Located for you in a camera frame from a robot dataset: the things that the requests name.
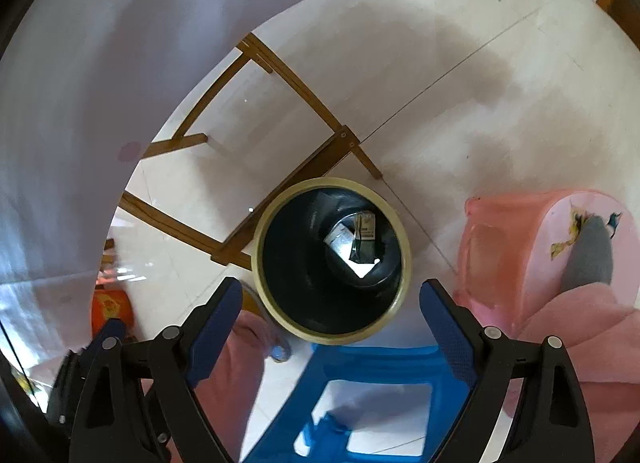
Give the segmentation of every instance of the blue plastic stool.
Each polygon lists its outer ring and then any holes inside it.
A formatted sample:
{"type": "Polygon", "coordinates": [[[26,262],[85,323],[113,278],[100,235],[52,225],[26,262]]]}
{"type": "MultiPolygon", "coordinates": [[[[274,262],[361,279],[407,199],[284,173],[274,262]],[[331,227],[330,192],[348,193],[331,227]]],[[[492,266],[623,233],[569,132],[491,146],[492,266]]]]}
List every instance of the blue plastic stool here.
{"type": "Polygon", "coordinates": [[[243,463],[417,463],[428,462],[448,434],[475,383],[468,371],[466,339],[439,303],[433,288],[425,283],[420,291],[420,307],[429,318],[433,332],[447,357],[458,355],[452,364],[454,378],[439,346],[424,348],[370,348],[322,346],[315,348],[293,392],[243,463]],[[315,425],[311,417],[328,382],[348,380],[364,383],[428,383],[431,404],[426,438],[421,456],[360,454],[347,450],[351,430],[326,414],[315,425]],[[307,456],[294,451],[300,432],[310,447],[307,456]]]}

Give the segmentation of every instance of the wooden rung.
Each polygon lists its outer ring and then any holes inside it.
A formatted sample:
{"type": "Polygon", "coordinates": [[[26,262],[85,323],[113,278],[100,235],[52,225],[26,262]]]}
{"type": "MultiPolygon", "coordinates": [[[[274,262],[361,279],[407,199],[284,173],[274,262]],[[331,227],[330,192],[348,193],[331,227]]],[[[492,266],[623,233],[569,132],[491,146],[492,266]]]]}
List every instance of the wooden rung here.
{"type": "MultiPolygon", "coordinates": [[[[122,195],[118,206],[132,216],[151,225],[153,228],[169,234],[171,237],[175,237],[179,241],[187,243],[198,250],[207,252],[209,255],[216,255],[222,246],[220,241],[216,241],[212,237],[181,223],[170,215],[142,201],[142,199],[134,196],[130,192],[125,192],[122,195]]],[[[229,256],[228,263],[251,269],[251,257],[244,252],[238,252],[236,255],[229,256]]]]}
{"type": "Polygon", "coordinates": [[[258,52],[256,52],[251,46],[245,43],[244,40],[241,40],[236,48],[242,53],[246,53],[249,57],[251,57],[251,60],[253,60],[262,69],[264,69],[264,71],[270,74],[273,73],[273,68],[271,68],[271,66],[267,64],[265,59],[263,59],[258,52]]]}
{"type": "Polygon", "coordinates": [[[169,138],[168,140],[151,142],[148,148],[146,148],[145,154],[142,155],[142,158],[151,158],[152,156],[158,156],[158,154],[171,153],[172,151],[190,148],[191,146],[204,144],[206,141],[206,134],[197,133],[195,135],[183,136],[182,138],[169,138]]]}
{"type": "Polygon", "coordinates": [[[193,106],[193,109],[189,111],[189,114],[182,121],[172,138],[182,138],[184,135],[186,135],[187,131],[189,131],[190,127],[193,125],[193,122],[196,121],[196,119],[200,116],[204,109],[209,105],[210,101],[213,100],[213,97],[220,93],[220,90],[222,90],[222,88],[225,87],[225,85],[234,77],[234,75],[238,73],[242,69],[242,67],[250,60],[251,57],[249,57],[246,53],[242,53],[240,57],[233,61],[231,65],[229,65],[229,67],[226,68],[225,71],[223,71],[217,79],[215,79],[213,84],[209,87],[209,89],[205,91],[200,100],[196,102],[196,104],[193,106]]]}
{"type": "Polygon", "coordinates": [[[351,153],[353,153],[353,156],[355,156],[364,166],[364,168],[369,171],[374,180],[382,179],[382,173],[380,172],[380,169],[375,166],[375,164],[371,161],[371,158],[367,156],[367,153],[365,153],[360,146],[355,146],[351,153]]]}
{"type": "Polygon", "coordinates": [[[285,189],[296,183],[319,178],[329,172],[359,144],[358,138],[347,126],[341,126],[324,144],[317,148],[296,170],[289,174],[262,200],[226,238],[216,254],[216,261],[225,265],[254,238],[255,228],[268,205],[285,189]]]}

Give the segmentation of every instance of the wooden chair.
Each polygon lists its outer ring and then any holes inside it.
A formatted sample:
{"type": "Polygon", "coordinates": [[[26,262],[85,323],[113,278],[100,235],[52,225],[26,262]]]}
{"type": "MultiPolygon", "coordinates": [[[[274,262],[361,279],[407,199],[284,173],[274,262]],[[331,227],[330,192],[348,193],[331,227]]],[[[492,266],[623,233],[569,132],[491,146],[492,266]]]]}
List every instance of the wooden chair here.
{"type": "Polygon", "coordinates": [[[175,220],[171,216],[159,211],[152,205],[142,201],[129,192],[125,192],[120,199],[119,207],[134,215],[152,227],[169,234],[198,250],[207,252],[211,260],[221,265],[232,263],[242,268],[251,269],[251,257],[242,249],[251,242],[260,216],[276,196],[290,186],[324,176],[340,162],[347,154],[354,156],[363,164],[375,179],[382,178],[382,173],[376,168],[369,156],[360,148],[360,141],[347,127],[342,125],[336,117],[322,104],[313,92],[297,77],[278,56],[273,53],[254,34],[248,34],[237,46],[241,55],[222,72],[222,74],[207,89],[204,95],[193,106],[174,135],[168,140],[153,142],[145,151],[143,158],[150,158],[158,154],[170,153],[184,148],[190,148],[207,141],[204,133],[188,135],[190,127],[204,108],[222,90],[222,88],[238,73],[250,60],[261,66],[267,73],[276,72],[289,84],[293,90],[313,109],[326,123],[334,134],[317,148],[304,162],[291,172],[267,197],[260,202],[223,242],[216,241],[197,230],[175,220]]]}
{"type": "Polygon", "coordinates": [[[602,8],[618,26],[640,48],[640,8],[634,0],[597,0],[602,8]]]}

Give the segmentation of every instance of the person's foot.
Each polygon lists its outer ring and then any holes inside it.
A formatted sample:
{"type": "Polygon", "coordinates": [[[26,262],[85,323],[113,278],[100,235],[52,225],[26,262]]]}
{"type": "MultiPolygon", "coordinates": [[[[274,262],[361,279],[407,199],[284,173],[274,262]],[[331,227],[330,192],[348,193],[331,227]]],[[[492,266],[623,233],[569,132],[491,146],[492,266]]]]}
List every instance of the person's foot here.
{"type": "Polygon", "coordinates": [[[584,222],[562,274],[560,292],[591,283],[611,284],[613,250],[609,231],[599,216],[584,222]]]}
{"type": "Polygon", "coordinates": [[[291,358],[291,346],[284,337],[282,329],[273,321],[271,315],[267,312],[266,308],[260,300],[260,296],[256,291],[248,286],[246,283],[242,284],[242,309],[245,311],[254,313],[264,319],[270,328],[273,329],[275,337],[277,338],[277,344],[274,345],[271,350],[270,358],[275,362],[286,362],[291,358]]]}

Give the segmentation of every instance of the wooden chair leg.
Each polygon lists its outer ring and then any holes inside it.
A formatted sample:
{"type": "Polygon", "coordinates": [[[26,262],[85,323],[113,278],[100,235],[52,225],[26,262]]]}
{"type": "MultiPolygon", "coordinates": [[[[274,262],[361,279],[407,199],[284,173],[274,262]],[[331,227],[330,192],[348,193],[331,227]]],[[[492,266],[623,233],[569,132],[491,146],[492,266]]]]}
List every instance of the wooden chair leg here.
{"type": "Polygon", "coordinates": [[[265,199],[229,234],[218,251],[218,262],[226,264],[254,238],[255,228],[265,209],[278,194],[296,183],[319,178],[333,169],[347,154],[357,148],[358,139],[347,127],[342,126],[324,144],[317,148],[296,170],[291,172],[265,199]]]}
{"type": "Polygon", "coordinates": [[[360,146],[355,146],[351,150],[351,153],[353,153],[353,156],[355,156],[364,166],[364,168],[369,171],[374,180],[382,179],[382,173],[380,172],[380,169],[375,166],[375,164],[371,161],[371,158],[367,156],[367,153],[365,153],[360,146]]]}
{"type": "Polygon", "coordinates": [[[204,95],[196,102],[193,106],[193,109],[189,111],[189,114],[182,121],[172,139],[182,138],[187,131],[189,131],[190,127],[193,125],[193,122],[200,116],[200,114],[204,111],[204,109],[209,105],[210,101],[213,100],[220,90],[234,77],[236,73],[238,73],[242,67],[251,60],[246,53],[242,53],[240,57],[238,57],[235,61],[231,63],[231,65],[222,72],[222,74],[214,81],[214,83],[207,89],[204,95]]]}
{"type": "Polygon", "coordinates": [[[244,40],[241,40],[236,46],[236,48],[240,50],[242,53],[246,53],[249,57],[251,57],[251,60],[253,60],[262,69],[264,69],[264,71],[266,71],[267,73],[273,73],[273,69],[271,68],[271,66],[267,64],[265,59],[263,59],[260,56],[260,54],[256,50],[254,50],[250,45],[244,42],[244,40]]]}
{"type": "Polygon", "coordinates": [[[180,149],[190,148],[198,144],[204,144],[207,141],[207,135],[204,133],[196,133],[195,135],[183,136],[182,138],[170,138],[168,140],[159,140],[151,142],[146,148],[142,158],[151,158],[158,154],[171,153],[180,149]]]}

